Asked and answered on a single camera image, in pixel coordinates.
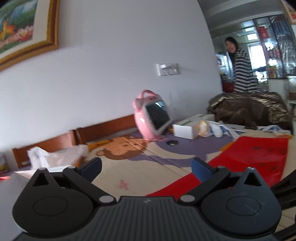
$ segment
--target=woman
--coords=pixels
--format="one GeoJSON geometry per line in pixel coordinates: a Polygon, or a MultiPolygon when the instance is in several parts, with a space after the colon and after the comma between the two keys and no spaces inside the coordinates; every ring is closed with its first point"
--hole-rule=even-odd
{"type": "Polygon", "coordinates": [[[257,84],[248,54],[238,47],[237,41],[232,37],[228,37],[225,44],[234,70],[234,92],[256,91],[257,84]]]}

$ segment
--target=ribbed black surface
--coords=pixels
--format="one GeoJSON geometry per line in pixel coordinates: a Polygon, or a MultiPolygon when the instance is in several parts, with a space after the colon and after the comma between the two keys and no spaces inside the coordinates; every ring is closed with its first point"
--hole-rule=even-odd
{"type": "MultiPolygon", "coordinates": [[[[178,205],[172,197],[122,197],[110,207],[101,207],[81,230],[61,238],[38,239],[26,234],[16,241],[226,241],[211,229],[194,207],[178,205]]],[[[275,241],[272,236],[253,240],[275,241]]]]}

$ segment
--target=pink handle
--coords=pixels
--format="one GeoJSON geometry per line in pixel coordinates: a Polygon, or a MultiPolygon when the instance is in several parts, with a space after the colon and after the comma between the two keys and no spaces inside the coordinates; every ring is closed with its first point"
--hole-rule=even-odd
{"type": "Polygon", "coordinates": [[[152,91],[150,91],[150,90],[143,90],[143,91],[138,95],[138,98],[139,98],[139,99],[143,99],[145,93],[147,93],[148,95],[152,95],[152,96],[158,96],[157,94],[155,94],[154,92],[152,92],[152,91]]]}

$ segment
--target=shiny brown puffer jacket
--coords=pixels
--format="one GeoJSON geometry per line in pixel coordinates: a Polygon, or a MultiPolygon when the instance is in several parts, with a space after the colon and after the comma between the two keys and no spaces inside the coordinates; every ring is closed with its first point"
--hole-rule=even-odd
{"type": "Polygon", "coordinates": [[[217,122],[243,125],[251,129],[278,125],[293,132],[292,117],[278,93],[222,93],[211,99],[209,104],[208,113],[214,114],[217,122]]]}

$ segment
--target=silver screw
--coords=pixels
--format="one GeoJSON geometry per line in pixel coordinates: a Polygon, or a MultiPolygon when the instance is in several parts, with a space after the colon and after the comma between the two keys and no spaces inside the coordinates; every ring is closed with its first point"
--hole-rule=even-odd
{"type": "Polygon", "coordinates": [[[99,201],[102,203],[111,203],[114,201],[114,197],[110,195],[104,195],[99,198],[99,201]]]}
{"type": "Polygon", "coordinates": [[[180,197],[180,200],[182,202],[193,202],[195,200],[195,197],[193,197],[192,195],[183,195],[180,197]]]}

